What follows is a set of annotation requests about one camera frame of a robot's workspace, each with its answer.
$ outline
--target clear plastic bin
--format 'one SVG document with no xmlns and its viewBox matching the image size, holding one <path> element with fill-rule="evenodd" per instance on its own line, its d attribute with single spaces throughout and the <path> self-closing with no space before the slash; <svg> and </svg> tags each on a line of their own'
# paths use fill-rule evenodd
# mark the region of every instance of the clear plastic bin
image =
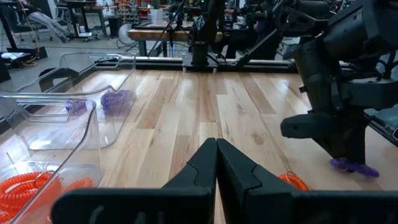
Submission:
<svg viewBox="0 0 398 224">
<path fill-rule="evenodd" d="M 130 53 L 69 53 L 58 68 L 16 90 L 86 97 L 96 102 L 101 147 L 117 140 L 136 100 L 135 55 Z"/>
<path fill-rule="evenodd" d="M 15 215 L 11 223 L 50 223 L 57 197 L 74 188 L 96 187 L 102 178 L 96 103 L 52 94 L 0 93 L 0 105 L 0 116 L 11 127 L 0 137 L 0 203 L 17 202 L 4 198 L 16 188 L 5 187 L 5 180 L 41 173 L 18 181 L 29 180 L 38 190 L 17 214 L 0 205 L 0 223 L 7 214 Z"/>
</svg>

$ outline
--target orange coiled keychain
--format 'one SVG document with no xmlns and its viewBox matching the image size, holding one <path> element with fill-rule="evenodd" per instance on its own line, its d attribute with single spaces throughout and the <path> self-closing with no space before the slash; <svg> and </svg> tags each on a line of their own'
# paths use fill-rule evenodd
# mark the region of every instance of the orange coiled keychain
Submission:
<svg viewBox="0 0 398 224">
<path fill-rule="evenodd" d="M 297 177 L 297 175 L 295 175 L 292 171 L 288 171 L 286 174 L 280 175 L 279 178 L 284 180 L 288 184 L 293 185 L 293 187 L 299 190 L 310 190 L 305 182 Z"/>
<path fill-rule="evenodd" d="M 0 223 L 8 222 L 18 214 L 23 206 L 37 193 L 37 191 L 51 178 L 52 172 L 31 172 L 17 175 L 0 184 Z M 64 192 L 80 187 L 92 187 L 89 178 L 78 180 L 68 186 Z M 46 188 L 45 193 L 34 203 L 34 207 L 52 203 L 60 195 L 62 185 L 59 178 Z"/>
</svg>

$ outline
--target purple hair tie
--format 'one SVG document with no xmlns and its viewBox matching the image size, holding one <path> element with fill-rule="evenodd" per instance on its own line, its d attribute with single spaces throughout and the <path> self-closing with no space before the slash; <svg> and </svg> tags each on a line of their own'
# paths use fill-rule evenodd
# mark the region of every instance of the purple hair tie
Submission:
<svg viewBox="0 0 398 224">
<path fill-rule="evenodd" d="M 348 162 L 345 158 L 331 159 L 330 165 L 337 169 L 347 170 L 348 172 L 359 172 L 367 177 L 379 177 L 380 173 L 376 169 L 367 166 L 366 164 L 357 164 Z"/>
<path fill-rule="evenodd" d="M 101 106 L 106 114 L 115 114 L 123 108 L 130 108 L 134 100 L 135 94 L 131 90 L 108 91 L 101 97 Z"/>
<path fill-rule="evenodd" d="M 67 101 L 67 105 L 65 106 L 65 109 L 69 112 L 73 107 L 73 114 L 77 114 L 82 111 L 87 110 L 86 102 L 84 101 Z"/>
</svg>

